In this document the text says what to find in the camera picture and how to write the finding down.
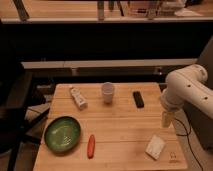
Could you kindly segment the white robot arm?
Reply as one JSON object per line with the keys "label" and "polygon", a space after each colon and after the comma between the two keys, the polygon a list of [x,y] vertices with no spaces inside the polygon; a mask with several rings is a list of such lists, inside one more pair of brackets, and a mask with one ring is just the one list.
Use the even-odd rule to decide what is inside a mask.
{"label": "white robot arm", "polygon": [[173,114],[183,107],[185,101],[213,119],[213,90],[204,85],[207,78],[207,70],[198,64],[174,70],[166,76],[167,87],[160,96],[164,128],[170,126]]}

